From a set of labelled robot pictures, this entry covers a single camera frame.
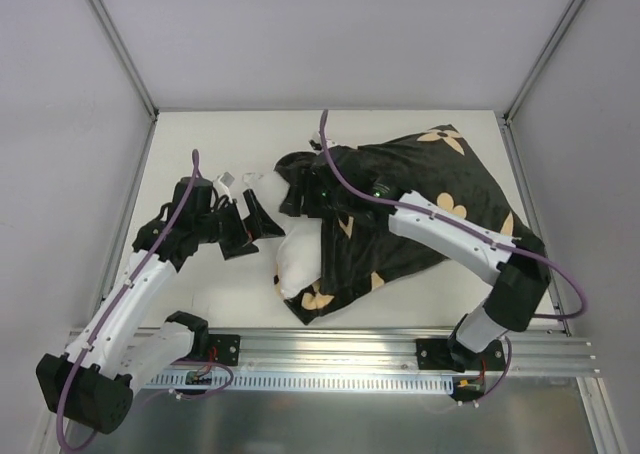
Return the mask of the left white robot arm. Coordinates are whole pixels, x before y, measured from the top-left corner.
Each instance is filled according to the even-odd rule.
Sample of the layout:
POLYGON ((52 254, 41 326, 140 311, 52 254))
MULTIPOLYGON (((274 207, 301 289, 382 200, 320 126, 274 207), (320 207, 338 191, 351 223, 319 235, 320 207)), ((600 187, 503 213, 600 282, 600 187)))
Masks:
POLYGON ((210 180, 184 177, 175 185, 172 200, 139 229, 125 272, 89 324, 63 354, 46 354, 36 367, 46 406, 58 421, 109 434, 134 396, 170 364, 211 359, 207 321, 183 311, 169 315, 144 343, 129 343, 156 295, 201 245, 216 244, 224 259, 233 259, 257 252, 260 238, 283 236, 276 216, 288 190, 275 172, 250 179, 243 216, 236 201, 216 195, 210 180))

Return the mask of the black pillowcase with beige flowers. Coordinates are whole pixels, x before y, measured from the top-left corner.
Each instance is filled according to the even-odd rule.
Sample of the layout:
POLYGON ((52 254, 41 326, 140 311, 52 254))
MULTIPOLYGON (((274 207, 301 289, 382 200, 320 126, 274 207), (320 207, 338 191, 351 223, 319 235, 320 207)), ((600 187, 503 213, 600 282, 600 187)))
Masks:
POLYGON ((304 324, 445 260, 490 286, 488 315, 511 330, 526 329, 548 287, 542 240, 450 124, 358 147, 321 141, 274 174, 277 210, 295 225, 278 284, 304 324))

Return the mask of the white pillow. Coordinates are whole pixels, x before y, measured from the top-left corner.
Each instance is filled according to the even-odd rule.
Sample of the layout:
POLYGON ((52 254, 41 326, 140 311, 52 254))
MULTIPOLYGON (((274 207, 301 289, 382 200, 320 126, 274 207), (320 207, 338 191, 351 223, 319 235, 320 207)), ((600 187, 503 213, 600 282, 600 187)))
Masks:
POLYGON ((321 277, 322 221, 280 212, 289 183, 277 172, 246 173, 242 180, 254 191, 269 217, 284 230, 284 239, 276 252, 277 276, 282 297, 293 299, 321 277))

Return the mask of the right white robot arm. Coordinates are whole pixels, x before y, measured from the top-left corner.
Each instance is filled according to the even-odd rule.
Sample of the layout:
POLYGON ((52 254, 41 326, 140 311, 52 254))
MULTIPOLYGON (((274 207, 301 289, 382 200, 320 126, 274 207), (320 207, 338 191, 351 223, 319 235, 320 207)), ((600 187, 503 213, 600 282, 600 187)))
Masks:
POLYGON ((464 315, 440 361, 463 371, 489 344, 523 332, 549 285, 542 241, 507 213, 502 222, 447 210, 440 192, 366 171, 335 175, 326 165, 278 166, 279 211, 294 227, 281 245, 278 280, 287 307, 305 325, 384 284, 453 260, 491 288, 464 315))

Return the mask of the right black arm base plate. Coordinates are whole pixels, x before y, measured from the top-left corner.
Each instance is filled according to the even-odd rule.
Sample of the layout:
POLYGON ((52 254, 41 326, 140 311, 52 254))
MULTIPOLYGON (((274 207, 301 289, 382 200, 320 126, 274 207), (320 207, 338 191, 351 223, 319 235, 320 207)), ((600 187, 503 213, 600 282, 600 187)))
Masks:
POLYGON ((503 344, 496 339, 481 352, 464 347, 454 347, 445 338, 419 338, 415 340, 416 360, 419 370, 426 371, 502 371, 506 367, 503 344))

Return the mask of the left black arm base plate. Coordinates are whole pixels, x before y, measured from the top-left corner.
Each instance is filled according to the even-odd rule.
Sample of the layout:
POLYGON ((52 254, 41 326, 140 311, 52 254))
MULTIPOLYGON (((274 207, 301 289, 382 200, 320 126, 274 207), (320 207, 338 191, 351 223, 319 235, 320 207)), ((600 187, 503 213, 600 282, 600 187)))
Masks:
POLYGON ((210 334, 205 344, 202 359, 229 367, 238 365, 241 352, 241 337, 236 334, 210 334))

